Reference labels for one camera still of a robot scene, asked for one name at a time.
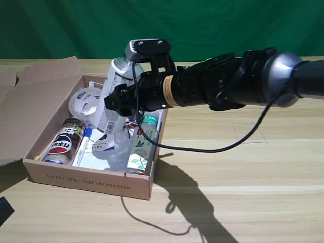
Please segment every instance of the blue marker cap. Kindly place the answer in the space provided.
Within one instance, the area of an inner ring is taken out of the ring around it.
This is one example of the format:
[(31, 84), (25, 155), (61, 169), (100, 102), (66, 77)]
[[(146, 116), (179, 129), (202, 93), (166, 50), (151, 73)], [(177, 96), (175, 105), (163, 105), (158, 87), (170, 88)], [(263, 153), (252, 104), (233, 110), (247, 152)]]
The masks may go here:
[(92, 129), (91, 128), (87, 128), (86, 129), (86, 132), (85, 132), (85, 137), (90, 138), (91, 134), (92, 134)]

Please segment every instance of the black cable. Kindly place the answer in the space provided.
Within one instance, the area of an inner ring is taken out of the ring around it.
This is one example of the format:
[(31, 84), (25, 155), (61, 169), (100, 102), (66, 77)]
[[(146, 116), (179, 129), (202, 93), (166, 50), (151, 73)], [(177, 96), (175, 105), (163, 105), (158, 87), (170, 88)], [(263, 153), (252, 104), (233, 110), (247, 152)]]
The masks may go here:
[(138, 128), (140, 129), (140, 131), (142, 132), (143, 136), (152, 144), (154, 144), (155, 146), (161, 147), (161, 148), (167, 148), (167, 149), (173, 149), (173, 150), (183, 150), (183, 151), (191, 151), (191, 152), (200, 152), (200, 153), (219, 153), (219, 152), (224, 152), (227, 150), (230, 150), (232, 148), (235, 148), (237, 146), (239, 146), (240, 144), (244, 143), (246, 140), (248, 140), (249, 137), (252, 136), (252, 134), (257, 130), (257, 128), (259, 127), (259, 125), (261, 124), (263, 118), (265, 117), (266, 113), (268, 112), (268, 110), (270, 109), (270, 107), (279, 99), (279, 97), (286, 91), (287, 87), (285, 86), (283, 88), (283, 90), (281, 90), (275, 97), (273, 97), (273, 99), (267, 104), (267, 106), (264, 108), (263, 112), (261, 113), (257, 123), (254, 125), (254, 127), (249, 131), (248, 134), (246, 134), (243, 138), (241, 138), (240, 140), (238, 140), (237, 142), (228, 145), (226, 147), (223, 148), (218, 148), (218, 149), (199, 149), (199, 148), (186, 148), (186, 147), (175, 147), (175, 146), (168, 146), (168, 145), (163, 145), (160, 144), (158, 142), (153, 141), (152, 139), (150, 139), (145, 132), (142, 129), (142, 125), (140, 123), (139, 117), (138, 117), (138, 112), (139, 112), (139, 92), (138, 92), (138, 86), (137, 86), (137, 79), (136, 79), (136, 74), (135, 74), (135, 65), (136, 62), (133, 62), (132, 64), (132, 71), (133, 71), (133, 79), (134, 79), (134, 84), (135, 84), (135, 92), (136, 92), (136, 119), (138, 122)]

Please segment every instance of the wood grain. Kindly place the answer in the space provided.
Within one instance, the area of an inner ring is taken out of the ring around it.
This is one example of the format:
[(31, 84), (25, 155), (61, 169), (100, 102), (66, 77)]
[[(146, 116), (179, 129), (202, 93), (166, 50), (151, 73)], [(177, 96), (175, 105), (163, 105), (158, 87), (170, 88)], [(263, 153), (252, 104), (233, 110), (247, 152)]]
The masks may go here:
[[(0, 60), (0, 71), (41, 61)], [(106, 74), (109, 63), (80, 60), (83, 73), (92, 74)], [(170, 109), (163, 143), (228, 145), (244, 136), (262, 108)], [(323, 127), (324, 101), (303, 99), (270, 109), (252, 138), (233, 150), (161, 149), (150, 201), (34, 184), (22, 180), (20, 164), (0, 168), (0, 196), (15, 209), (0, 227), (0, 242), (322, 243)]]

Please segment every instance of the open cardboard box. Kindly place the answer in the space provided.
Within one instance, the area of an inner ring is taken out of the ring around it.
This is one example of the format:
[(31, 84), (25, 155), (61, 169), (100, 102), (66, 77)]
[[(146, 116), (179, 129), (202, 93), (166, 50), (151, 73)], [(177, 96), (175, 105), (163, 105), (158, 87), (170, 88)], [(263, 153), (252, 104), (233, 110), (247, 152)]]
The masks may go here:
[[(34, 160), (51, 142), (63, 122), (71, 117), (68, 109), (70, 97), (87, 87), (90, 81), (103, 84), (105, 76), (83, 75), (76, 57), (29, 66), (17, 84), (14, 70), (1, 73), (0, 166), (23, 159), (35, 183), (149, 200), (159, 148), (155, 151), (149, 176)], [(159, 141), (166, 115), (164, 111)]]

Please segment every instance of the clear plastic bottle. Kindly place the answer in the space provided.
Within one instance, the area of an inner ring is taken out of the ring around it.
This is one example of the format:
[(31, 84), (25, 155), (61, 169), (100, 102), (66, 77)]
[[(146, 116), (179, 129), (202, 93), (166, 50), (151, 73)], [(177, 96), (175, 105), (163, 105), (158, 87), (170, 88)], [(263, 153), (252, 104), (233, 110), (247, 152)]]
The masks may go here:
[[(156, 128), (158, 126), (160, 112), (158, 110), (145, 112), (143, 116), (143, 131), (154, 142), (158, 139), (158, 131)], [(149, 175), (156, 146), (145, 139), (139, 128), (134, 130), (131, 145), (125, 172)]]
[[(111, 62), (94, 116), (94, 126), (105, 134), (119, 133), (127, 119), (120, 116), (116, 111), (106, 109), (104, 99), (114, 91), (117, 85), (127, 84), (127, 86), (131, 86), (134, 84), (132, 64), (132, 61), (123, 57), (115, 58)], [(144, 72), (144, 69), (140, 64), (136, 63), (135, 74), (137, 81), (142, 72)]]

